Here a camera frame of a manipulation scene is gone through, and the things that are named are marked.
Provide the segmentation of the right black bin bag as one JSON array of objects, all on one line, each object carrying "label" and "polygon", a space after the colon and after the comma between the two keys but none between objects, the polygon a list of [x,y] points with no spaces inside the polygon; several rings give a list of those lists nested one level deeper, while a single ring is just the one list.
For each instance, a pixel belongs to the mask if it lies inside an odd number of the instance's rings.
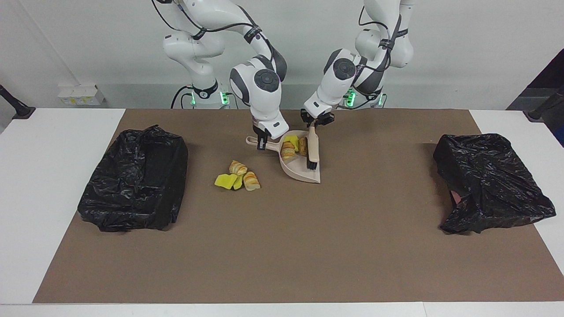
[{"label": "right black bin bag", "polygon": [[167,229],[178,219],[188,162],[181,136],[157,125],[124,130],[93,171],[77,213],[102,232]]}]

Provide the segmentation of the brown table mat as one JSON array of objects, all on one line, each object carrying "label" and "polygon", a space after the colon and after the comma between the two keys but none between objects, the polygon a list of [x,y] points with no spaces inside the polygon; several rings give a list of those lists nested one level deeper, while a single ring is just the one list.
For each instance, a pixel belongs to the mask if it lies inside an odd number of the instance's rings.
[{"label": "brown table mat", "polygon": [[[245,143],[237,110],[126,110],[116,129],[159,125],[189,147],[178,221],[100,232],[76,215],[35,303],[564,301],[564,275],[534,225],[449,235],[432,154],[479,130],[468,111],[338,111],[319,128],[320,184]],[[214,185],[233,160],[260,189]]]}]

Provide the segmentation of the left black bin bag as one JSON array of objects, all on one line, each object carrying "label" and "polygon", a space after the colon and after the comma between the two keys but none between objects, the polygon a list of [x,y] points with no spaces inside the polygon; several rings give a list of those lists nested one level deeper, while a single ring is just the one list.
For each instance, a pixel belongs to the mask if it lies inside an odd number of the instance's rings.
[{"label": "left black bin bag", "polygon": [[443,135],[433,158],[451,196],[459,197],[440,226],[446,233],[530,225],[557,214],[500,134]]}]

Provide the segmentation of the beige plastic dustpan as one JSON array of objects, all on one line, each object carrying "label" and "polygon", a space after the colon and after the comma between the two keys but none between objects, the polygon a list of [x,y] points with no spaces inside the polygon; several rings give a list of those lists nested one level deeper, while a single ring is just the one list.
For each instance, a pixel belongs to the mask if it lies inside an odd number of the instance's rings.
[{"label": "beige plastic dustpan", "polygon": [[284,136],[286,135],[297,135],[298,138],[307,137],[308,130],[292,130],[287,132],[283,135],[283,137],[278,142],[268,142],[267,150],[274,151],[278,153],[279,161],[282,167],[282,170],[291,178],[296,179],[301,182],[308,182],[308,183],[320,183],[320,167],[318,163],[318,167],[316,170],[309,170],[307,167],[308,157],[301,156],[299,152],[296,152],[297,158],[291,161],[288,164],[284,164],[282,158],[280,156],[280,150],[282,148],[282,143],[284,140]]}]

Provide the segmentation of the black bin bag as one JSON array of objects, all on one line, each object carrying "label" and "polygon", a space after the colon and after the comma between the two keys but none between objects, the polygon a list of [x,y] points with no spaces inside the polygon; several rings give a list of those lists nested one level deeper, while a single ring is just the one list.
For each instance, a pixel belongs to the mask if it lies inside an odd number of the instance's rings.
[{"label": "black bin bag", "polygon": [[167,229],[178,219],[188,162],[181,136],[157,125],[124,130],[93,171],[77,213],[102,232]]},{"label": "black bin bag", "polygon": [[440,226],[446,233],[530,225],[557,214],[500,134],[443,135],[433,158],[451,196],[459,197]]}]

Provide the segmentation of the beige hand brush black bristles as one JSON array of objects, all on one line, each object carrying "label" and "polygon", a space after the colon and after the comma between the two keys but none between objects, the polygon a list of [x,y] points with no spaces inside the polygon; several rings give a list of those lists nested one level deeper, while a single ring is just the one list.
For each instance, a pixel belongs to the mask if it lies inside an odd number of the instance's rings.
[{"label": "beige hand brush black bristles", "polygon": [[315,125],[308,127],[308,162],[307,167],[309,170],[316,170],[318,168],[319,159],[319,137],[316,134]]}]

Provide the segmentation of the white wall socket box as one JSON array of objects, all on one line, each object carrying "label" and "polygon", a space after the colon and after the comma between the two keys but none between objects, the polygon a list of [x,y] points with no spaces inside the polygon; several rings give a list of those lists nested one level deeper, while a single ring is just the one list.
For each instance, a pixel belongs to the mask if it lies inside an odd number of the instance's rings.
[{"label": "white wall socket box", "polygon": [[65,106],[102,106],[106,102],[97,85],[60,86],[58,99]]}]

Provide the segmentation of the black stand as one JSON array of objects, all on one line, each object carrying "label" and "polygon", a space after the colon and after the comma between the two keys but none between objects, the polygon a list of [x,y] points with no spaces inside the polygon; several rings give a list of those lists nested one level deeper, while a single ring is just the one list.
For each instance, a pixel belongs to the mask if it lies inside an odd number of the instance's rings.
[{"label": "black stand", "polygon": [[551,110],[554,107],[561,106],[564,104],[564,84],[560,88],[556,90],[552,96],[546,99],[540,106],[537,106],[535,109],[530,111],[523,111],[524,116],[530,122],[541,122],[543,123],[542,115]]},{"label": "black stand", "polygon": [[0,85],[0,96],[14,108],[15,115],[12,117],[13,120],[29,119],[36,110],[36,107],[27,106],[18,98],[14,97],[2,85]]}]

